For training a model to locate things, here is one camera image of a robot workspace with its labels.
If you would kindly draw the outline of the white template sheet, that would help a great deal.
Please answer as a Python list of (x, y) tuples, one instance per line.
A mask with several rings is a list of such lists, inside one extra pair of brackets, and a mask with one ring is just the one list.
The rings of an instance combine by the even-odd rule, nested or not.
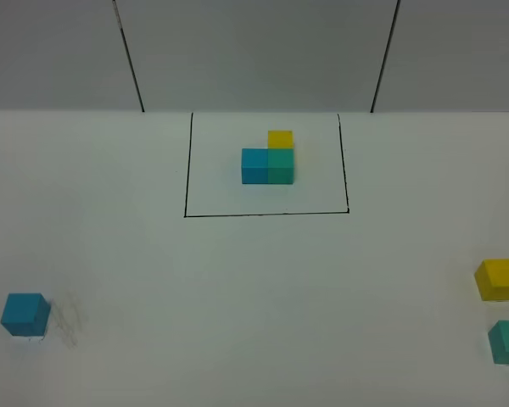
[(191, 113), (183, 215), (350, 212), (342, 117)]

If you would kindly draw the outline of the yellow template cube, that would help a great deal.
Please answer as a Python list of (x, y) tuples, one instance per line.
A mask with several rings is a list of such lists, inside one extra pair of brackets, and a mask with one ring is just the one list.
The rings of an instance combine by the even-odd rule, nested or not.
[(294, 133), (285, 130), (268, 131), (269, 149), (292, 149), (294, 147)]

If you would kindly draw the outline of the green template cube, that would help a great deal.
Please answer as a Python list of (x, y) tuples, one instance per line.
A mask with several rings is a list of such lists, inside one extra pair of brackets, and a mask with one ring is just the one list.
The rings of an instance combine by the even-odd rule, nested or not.
[(294, 183), (294, 150), (292, 148), (268, 149), (268, 182), (276, 185)]

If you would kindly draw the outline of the blue template cube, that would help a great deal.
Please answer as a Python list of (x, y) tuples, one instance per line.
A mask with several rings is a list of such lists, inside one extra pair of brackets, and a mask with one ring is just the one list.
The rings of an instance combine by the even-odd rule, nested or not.
[(268, 184), (268, 150), (266, 148), (243, 148), (241, 156), (242, 183)]

